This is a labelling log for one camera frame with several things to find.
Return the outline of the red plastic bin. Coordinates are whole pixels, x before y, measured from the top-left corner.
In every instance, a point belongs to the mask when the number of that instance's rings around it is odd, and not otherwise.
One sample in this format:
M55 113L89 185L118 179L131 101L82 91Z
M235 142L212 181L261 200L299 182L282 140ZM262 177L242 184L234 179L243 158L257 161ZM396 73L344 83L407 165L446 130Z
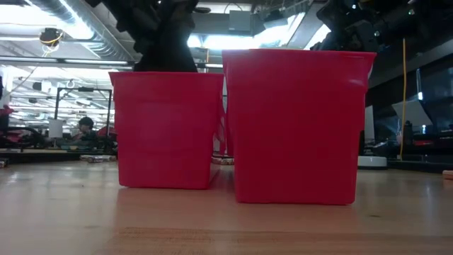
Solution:
M225 50L240 203L355 201L373 52Z
M206 189L222 74L112 72L118 174L129 188Z

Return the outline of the grey ceiling box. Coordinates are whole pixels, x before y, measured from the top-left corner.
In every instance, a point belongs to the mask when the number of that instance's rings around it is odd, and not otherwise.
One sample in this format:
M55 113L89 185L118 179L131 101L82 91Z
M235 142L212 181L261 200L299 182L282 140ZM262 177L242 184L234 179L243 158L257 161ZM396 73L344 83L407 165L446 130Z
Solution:
M234 11L229 12L229 27L228 31L234 35L250 35L251 34L251 12L250 11Z

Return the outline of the long ceiling light strip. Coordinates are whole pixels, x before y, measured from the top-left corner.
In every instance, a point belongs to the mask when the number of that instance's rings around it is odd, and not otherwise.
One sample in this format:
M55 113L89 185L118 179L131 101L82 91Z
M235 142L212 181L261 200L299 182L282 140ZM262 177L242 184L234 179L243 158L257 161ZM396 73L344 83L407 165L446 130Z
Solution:
M113 66L132 66L134 62L118 60L94 60L94 59L64 59L50 57L12 57L0 56L2 62L34 62L46 64L90 64L90 65L113 65Z

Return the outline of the grey angled panel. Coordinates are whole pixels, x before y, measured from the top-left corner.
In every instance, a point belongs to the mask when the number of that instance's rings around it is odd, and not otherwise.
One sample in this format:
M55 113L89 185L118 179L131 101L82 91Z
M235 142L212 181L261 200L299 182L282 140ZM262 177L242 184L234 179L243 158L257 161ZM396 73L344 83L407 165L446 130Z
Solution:
M392 108L401 120L408 120L413 124L413 126L422 127L432 125L431 118L424 109L422 101L411 100L406 101L405 104L403 104L403 102L399 102L393 104Z

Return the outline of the person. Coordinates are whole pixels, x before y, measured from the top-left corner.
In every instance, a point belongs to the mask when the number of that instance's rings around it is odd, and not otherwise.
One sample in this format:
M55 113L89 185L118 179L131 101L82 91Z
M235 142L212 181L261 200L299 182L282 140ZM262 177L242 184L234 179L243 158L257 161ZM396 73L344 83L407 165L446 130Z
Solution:
M79 120L79 133L73 137L72 144L78 147L93 149L98 141L97 133L93 129L94 121L90 117Z

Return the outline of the dark bottle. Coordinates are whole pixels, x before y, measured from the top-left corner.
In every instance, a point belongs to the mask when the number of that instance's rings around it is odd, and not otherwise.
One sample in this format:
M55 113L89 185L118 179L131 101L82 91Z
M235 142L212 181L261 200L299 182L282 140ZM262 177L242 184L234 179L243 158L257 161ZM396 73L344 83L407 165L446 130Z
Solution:
M407 120L404 125L403 143L405 146L411 146L413 144L413 124L409 120Z

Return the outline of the white desk lamp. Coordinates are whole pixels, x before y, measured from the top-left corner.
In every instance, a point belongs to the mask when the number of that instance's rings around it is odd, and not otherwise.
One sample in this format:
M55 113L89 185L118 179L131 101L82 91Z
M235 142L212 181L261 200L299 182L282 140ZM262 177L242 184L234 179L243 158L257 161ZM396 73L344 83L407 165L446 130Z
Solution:
M377 156L359 156L357 166L359 169L387 169L387 158Z

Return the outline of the white sign board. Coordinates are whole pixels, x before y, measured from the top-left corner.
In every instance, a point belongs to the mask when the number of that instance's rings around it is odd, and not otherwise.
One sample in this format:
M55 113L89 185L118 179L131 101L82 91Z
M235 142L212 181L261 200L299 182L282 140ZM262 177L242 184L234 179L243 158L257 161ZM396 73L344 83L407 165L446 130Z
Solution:
M58 119L49 120L49 138L63 137L63 121Z

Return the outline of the silver ceiling air duct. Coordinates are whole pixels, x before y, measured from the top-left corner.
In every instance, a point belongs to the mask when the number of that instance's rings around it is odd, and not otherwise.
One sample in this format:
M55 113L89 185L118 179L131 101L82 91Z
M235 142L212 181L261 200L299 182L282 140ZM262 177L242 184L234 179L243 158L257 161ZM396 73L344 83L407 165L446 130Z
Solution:
M95 56L133 60L132 55L91 11L85 0L29 0L32 6L59 20L62 30Z

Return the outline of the black aluminium table frame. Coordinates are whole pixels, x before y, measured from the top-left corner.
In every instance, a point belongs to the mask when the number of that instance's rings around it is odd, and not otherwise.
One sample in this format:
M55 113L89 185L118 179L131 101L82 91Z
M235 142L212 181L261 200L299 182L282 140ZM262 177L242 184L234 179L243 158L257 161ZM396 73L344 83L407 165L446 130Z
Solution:
M66 162L76 161L83 156L104 156L102 152L88 151L66 151L60 149L0 149L0 161L8 161L10 164L22 164L32 162ZM401 161L387 159L386 167L372 166L365 163L360 164L360 169L400 169L407 171L421 171L427 173L441 174L445 170L453 171L451 162L429 162L429 161Z

